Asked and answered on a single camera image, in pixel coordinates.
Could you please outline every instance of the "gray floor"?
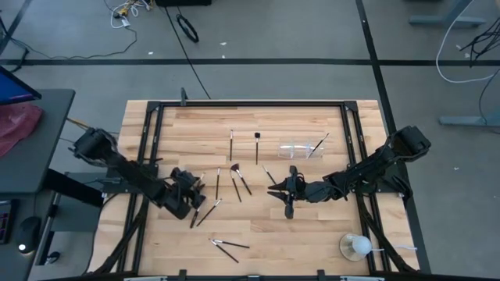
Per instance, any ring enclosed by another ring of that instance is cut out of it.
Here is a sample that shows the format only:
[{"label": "gray floor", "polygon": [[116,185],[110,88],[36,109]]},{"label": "gray floor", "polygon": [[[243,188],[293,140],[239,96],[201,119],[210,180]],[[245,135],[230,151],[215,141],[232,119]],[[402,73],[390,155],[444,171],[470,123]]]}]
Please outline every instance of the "gray floor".
[{"label": "gray floor", "polygon": [[[108,0],[110,5],[121,1]],[[412,14],[444,12],[452,1],[416,2],[364,0],[379,59],[435,59],[444,30],[411,27]],[[0,9],[9,25],[19,0],[3,0]],[[333,58],[368,59],[354,1],[350,0],[218,0],[209,7],[185,7],[183,14],[196,26],[200,43],[183,37],[187,53],[196,59]],[[170,9],[174,16],[177,12]],[[500,16],[493,0],[475,1],[466,16],[482,16],[488,24]],[[138,43],[113,59],[182,59],[180,46],[163,11],[141,10],[131,18]],[[482,32],[454,30],[443,59],[464,59],[456,45],[465,45]],[[15,37],[47,55],[92,55],[118,51],[133,40],[126,30],[109,25],[101,0],[33,1]],[[19,58],[9,44],[2,59]],[[487,54],[496,59],[497,52]],[[43,59],[31,53],[30,59]],[[370,66],[196,66],[213,98],[370,98],[379,94]],[[453,79],[493,73],[491,67],[444,67]],[[497,134],[484,129],[439,126],[441,115],[475,115],[484,82],[449,84],[430,66],[382,68],[398,127],[417,125],[432,141],[431,152],[409,164],[416,205],[434,273],[500,278],[500,164]],[[120,129],[129,99],[177,98],[185,87],[190,98],[205,98],[189,66],[25,66],[17,74],[36,88],[73,88],[77,92],[70,115],[107,130]],[[484,108],[500,105],[494,81]],[[63,136],[76,139],[77,128],[66,126]],[[60,142],[52,167],[65,172],[93,168],[74,159]],[[80,247],[63,250],[68,258],[64,275],[82,272],[91,237],[72,238]]]}]

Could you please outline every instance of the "clear plastic container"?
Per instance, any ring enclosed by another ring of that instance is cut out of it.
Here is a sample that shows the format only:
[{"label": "clear plastic container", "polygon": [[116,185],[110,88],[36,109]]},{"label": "clear plastic container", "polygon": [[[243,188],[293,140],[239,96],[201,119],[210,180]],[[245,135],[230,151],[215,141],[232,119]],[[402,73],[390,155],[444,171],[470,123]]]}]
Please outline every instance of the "clear plastic container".
[{"label": "clear plastic container", "polygon": [[316,150],[321,137],[288,137],[280,139],[278,156],[288,159],[318,159],[323,157],[325,141]]}]

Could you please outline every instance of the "red cloth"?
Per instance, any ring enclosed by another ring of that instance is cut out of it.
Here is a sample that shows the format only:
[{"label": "red cloth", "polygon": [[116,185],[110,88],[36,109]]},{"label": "red cloth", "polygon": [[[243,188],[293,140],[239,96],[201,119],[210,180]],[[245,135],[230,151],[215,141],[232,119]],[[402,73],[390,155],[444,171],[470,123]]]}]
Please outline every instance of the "red cloth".
[{"label": "red cloth", "polygon": [[0,105],[0,157],[33,132],[42,113],[29,102]]}]

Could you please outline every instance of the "computer monitor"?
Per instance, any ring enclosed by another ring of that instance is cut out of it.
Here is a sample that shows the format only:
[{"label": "computer monitor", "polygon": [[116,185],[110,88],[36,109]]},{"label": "computer monitor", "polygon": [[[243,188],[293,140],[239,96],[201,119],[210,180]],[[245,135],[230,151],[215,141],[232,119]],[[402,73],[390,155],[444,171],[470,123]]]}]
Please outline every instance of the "computer monitor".
[{"label": "computer monitor", "polygon": [[40,99],[41,94],[0,66],[0,105]]}]

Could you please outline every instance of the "wooden table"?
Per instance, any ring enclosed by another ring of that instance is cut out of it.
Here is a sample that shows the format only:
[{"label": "wooden table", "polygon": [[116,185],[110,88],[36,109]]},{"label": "wooden table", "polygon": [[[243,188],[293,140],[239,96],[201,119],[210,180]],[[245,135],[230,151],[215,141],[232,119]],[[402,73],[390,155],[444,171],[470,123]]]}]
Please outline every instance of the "wooden table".
[{"label": "wooden table", "polygon": [[[377,101],[357,102],[367,151],[371,154],[385,142],[384,124]],[[138,154],[146,104],[147,101],[127,103],[119,149],[128,159],[136,159]],[[229,162],[230,129],[234,130],[232,162]],[[262,134],[259,165],[255,164],[254,132]],[[280,138],[319,139],[327,132],[330,136],[325,140],[322,158],[291,161],[277,156]],[[151,141],[145,155],[149,155],[150,149]],[[360,159],[358,148],[356,153],[356,158]],[[361,234],[354,196],[349,195],[348,201],[319,204],[299,201],[295,204],[295,218],[287,220],[283,202],[266,193],[272,182],[261,166],[265,165],[277,182],[288,176],[289,165],[296,165],[308,182],[345,169],[348,154],[339,110],[330,107],[168,108],[163,116],[158,157],[163,158],[159,162],[160,176],[168,176],[177,166],[196,176],[206,173],[203,179],[206,187],[202,193],[207,196],[207,201],[198,218],[215,201],[217,167],[223,169],[219,189],[223,201],[200,227],[194,229],[189,229],[194,211],[186,219],[178,220],[166,209],[151,204],[141,275],[176,276],[180,269],[187,269],[190,276],[313,276],[317,269],[325,269],[327,275],[368,274],[365,260],[348,261],[339,250],[339,241],[346,233]],[[236,162],[240,163],[241,172],[253,193],[250,196],[236,178],[242,203],[235,194],[228,170]],[[128,197],[126,194],[117,196],[102,211],[89,270],[96,269],[121,238]],[[401,198],[397,194],[378,194],[377,199],[387,238],[393,245],[412,246],[412,234]],[[209,238],[248,245],[250,249],[223,245],[240,261],[237,264],[215,248]],[[396,250],[409,265],[418,268],[415,251]],[[129,251],[126,268],[130,268],[132,252]],[[381,270],[380,253],[376,253],[375,258],[377,268]]]}]

